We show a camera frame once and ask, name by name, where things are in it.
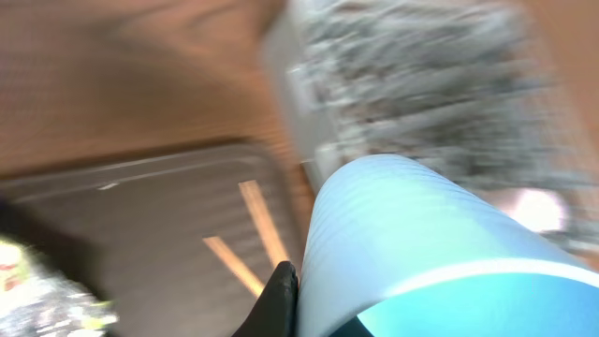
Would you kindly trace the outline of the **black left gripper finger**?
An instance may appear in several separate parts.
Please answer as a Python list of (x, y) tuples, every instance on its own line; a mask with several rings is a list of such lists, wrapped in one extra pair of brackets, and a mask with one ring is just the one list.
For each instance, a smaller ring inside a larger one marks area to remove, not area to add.
[(274, 269), (249, 315), (232, 337), (293, 337), (299, 279), (289, 261)]

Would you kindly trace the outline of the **light blue plastic cup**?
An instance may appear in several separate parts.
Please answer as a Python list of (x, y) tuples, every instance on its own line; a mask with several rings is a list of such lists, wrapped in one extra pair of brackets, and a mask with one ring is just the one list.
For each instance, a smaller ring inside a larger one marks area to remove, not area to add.
[(598, 275), (417, 162), (365, 156), (315, 200), (297, 333), (588, 336)]

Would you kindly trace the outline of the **yellow foil snack wrapper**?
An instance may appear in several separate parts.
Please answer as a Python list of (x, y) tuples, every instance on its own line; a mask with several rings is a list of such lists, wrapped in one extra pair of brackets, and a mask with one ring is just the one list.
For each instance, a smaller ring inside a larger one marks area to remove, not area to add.
[(118, 321), (109, 301), (68, 279), (38, 251), (1, 239), (1, 337), (102, 337)]

